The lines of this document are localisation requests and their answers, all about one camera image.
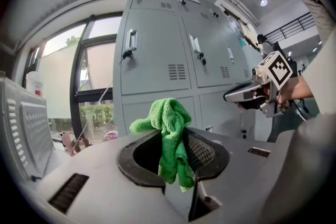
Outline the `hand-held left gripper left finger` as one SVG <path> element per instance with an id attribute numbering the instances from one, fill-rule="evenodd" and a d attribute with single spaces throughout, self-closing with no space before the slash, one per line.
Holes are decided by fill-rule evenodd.
<path id="1" fill-rule="evenodd" d="M 161 188 L 136 185 L 117 165 L 121 149 L 154 131 L 127 135 L 91 146 L 45 176 L 36 195 L 53 223 L 183 223 Z M 66 213 L 49 201 L 73 175 L 88 177 Z"/>

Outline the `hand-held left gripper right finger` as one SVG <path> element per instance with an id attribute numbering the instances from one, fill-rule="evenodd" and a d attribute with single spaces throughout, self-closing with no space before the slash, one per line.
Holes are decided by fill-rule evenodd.
<path id="1" fill-rule="evenodd" d="M 188 220 L 259 222 L 293 135 L 282 132 L 270 143 L 185 129 L 183 143 L 195 172 Z"/>

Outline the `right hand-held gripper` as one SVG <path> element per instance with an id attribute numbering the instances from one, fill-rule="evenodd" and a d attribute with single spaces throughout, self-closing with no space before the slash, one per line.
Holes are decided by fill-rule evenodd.
<path id="1" fill-rule="evenodd" d="M 266 117 L 283 115 L 278 108 L 276 95 L 292 76 L 293 71 L 286 58 L 278 51 L 270 53 L 252 69 L 252 79 L 231 88 L 223 95 L 226 102 L 236 102 L 245 109 L 259 109 Z M 270 96 L 263 86 L 270 84 Z"/>

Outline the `person's right hand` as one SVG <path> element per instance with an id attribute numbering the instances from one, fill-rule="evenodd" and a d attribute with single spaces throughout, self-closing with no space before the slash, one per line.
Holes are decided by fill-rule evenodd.
<path id="1" fill-rule="evenodd" d="M 270 96 L 270 84 L 266 84 L 263 87 L 263 92 L 266 97 Z M 281 112 L 284 112 L 288 107 L 288 97 L 287 97 L 287 83 L 281 88 L 280 92 L 276 95 L 278 108 Z"/>

